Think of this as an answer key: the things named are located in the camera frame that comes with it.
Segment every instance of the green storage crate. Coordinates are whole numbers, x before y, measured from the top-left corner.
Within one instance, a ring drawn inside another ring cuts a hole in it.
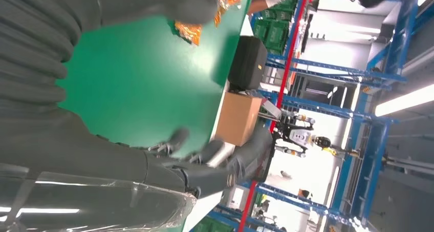
[[[284,21],[273,21],[268,29],[265,47],[268,51],[282,54],[286,41],[288,40],[289,23]]]
[[[203,218],[193,229],[194,232],[233,232],[234,228],[211,219],[209,217]]]
[[[267,37],[271,23],[272,21],[268,19],[257,19],[253,27],[253,35],[264,41]]]
[[[276,11],[271,8],[262,11],[261,16],[268,19],[277,19]]]
[[[279,5],[286,5],[286,6],[289,6],[292,10],[294,10],[295,7],[297,6],[297,2],[298,2],[298,0],[284,0],[284,1],[280,2],[279,4],[277,4],[276,7]]]
[[[287,10],[284,8],[275,8],[275,9],[270,8],[262,11],[261,13],[262,17],[266,19],[286,20],[286,21],[291,21],[293,14],[294,11]]]

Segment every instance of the red pole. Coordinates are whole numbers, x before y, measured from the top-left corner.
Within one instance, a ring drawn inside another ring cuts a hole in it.
[[[295,28],[294,34],[295,35],[297,35],[297,33],[298,33],[298,27],[300,25],[300,20],[301,20],[301,17],[303,16],[303,9],[305,8],[307,1],[308,0],[302,0],[302,2],[301,2],[300,15],[297,16],[297,19],[295,20],[295,25],[294,25],[294,28]],[[291,65],[292,56],[294,55],[295,40],[296,40],[296,38],[295,38],[295,36],[293,36],[292,39],[291,39],[290,50],[288,52],[288,57],[287,57],[287,60],[286,60],[284,77],[282,79],[282,85],[280,86],[279,97],[277,98],[277,105],[276,106],[278,108],[281,108],[281,106],[282,106],[282,101],[283,101],[283,98],[284,98],[285,85],[286,85],[286,83],[288,81],[289,66]],[[275,126],[276,126],[276,122],[273,121],[271,123],[271,126],[270,126],[270,132],[273,133]],[[252,204],[253,194],[255,193],[256,184],[257,184],[256,181],[252,181],[252,184],[250,185],[250,189],[249,189],[249,194],[247,196],[246,205],[244,206],[243,214],[241,216],[241,221],[240,221],[240,225],[238,226],[237,232],[243,232],[243,230],[244,230],[244,226],[246,224],[247,216],[249,214],[250,205]]]

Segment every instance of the green table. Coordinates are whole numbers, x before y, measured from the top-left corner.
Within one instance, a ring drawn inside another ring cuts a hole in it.
[[[250,1],[233,6],[217,29],[206,25],[198,47],[162,17],[86,33],[59,83],[68,92],[61,106],[93,134],[130,145],[157,143],[185,125],[190,138],[180,154],[198,150],[209,140]]]

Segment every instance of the brown cardboard box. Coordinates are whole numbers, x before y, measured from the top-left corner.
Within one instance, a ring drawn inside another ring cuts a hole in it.
[[[255,127],[261,102],[260,98],[226,93],[215,135],[237,146],[246,143]]]

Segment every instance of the gray sleeve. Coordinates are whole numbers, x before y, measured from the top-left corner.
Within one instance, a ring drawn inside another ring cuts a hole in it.
[[[162,14],[189,24],[214,18],[217,0],[61,0],[73,10],[82,30],[123,23]]]

